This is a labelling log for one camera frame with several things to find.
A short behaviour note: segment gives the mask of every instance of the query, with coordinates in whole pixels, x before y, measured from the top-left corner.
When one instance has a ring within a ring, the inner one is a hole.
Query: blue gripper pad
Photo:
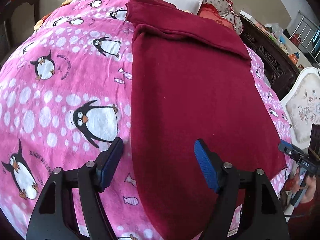
[[[195,142],[194,151],[208,187],[217,193],[220,189],[217,172],[212,166],[211,161],[209,160],[205,150],[202,148],[199,140],[196,140]]]

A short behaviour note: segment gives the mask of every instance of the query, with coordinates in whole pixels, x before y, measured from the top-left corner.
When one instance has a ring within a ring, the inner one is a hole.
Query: fish print
[[[115,82],[119,84],[124,84],[124,81],[120,78],[115,78]]]
[[[129,173],[128,176],[125,178],[124,182],[131,183],[132,185],[134,185],[135,187],[137,187],[136,180],[133,179],[133,178],[131,178],[130,173]]]
[[[127,79],[132,79],[132,75],[131,75],[129,72],[123,71],[122,68],[120,68],[120,69],[118,70],[118,72],[122,73],[125,78],[127,78]]]
[[[123,202],[132,206],[136,206],[139,204],[139,201],[136,197],[123,197]]]

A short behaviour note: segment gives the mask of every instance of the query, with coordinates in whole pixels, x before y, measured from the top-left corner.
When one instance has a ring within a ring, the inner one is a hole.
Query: person
[[[299,167],[292,179],[292,193],[296,193],[300,189],[299,185]],[[298,207],[293,210],[291,219],[288,222],[290,238],[292,240],[312,239],[314,231],[317,230],[315,225],[319,222],[319,207],[316,203],[319,201],[320,194],[316,190],[316,176],[306,178],[308,186],[305,195],[302,197]]]

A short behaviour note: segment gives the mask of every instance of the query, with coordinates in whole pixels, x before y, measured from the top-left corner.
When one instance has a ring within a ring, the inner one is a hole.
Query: folded red cloth
[[[217,197],[194,142],[202,138],[222,160],[262,168],[271,179],[285,166],[280,139],[233,30],[161,0],[130,0],[127,9],[136,26],[131,137],[139,198],[164,239],[191,239]]]

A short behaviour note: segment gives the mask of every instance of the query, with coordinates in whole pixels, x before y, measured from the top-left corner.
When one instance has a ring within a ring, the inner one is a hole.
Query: penguin beak
[[[14,169],[16,172],[18,172],[18,169],[20,169],[19,164],[17,163],[17,161],[14,161],[12,166],[13,166],[13,169]]]
[[[89,120],[89,119],[88,119],[85,115],[84,115],[84,116],[82,116],[82,122],[83,122],[83,123],[88,122],[88,120]]]

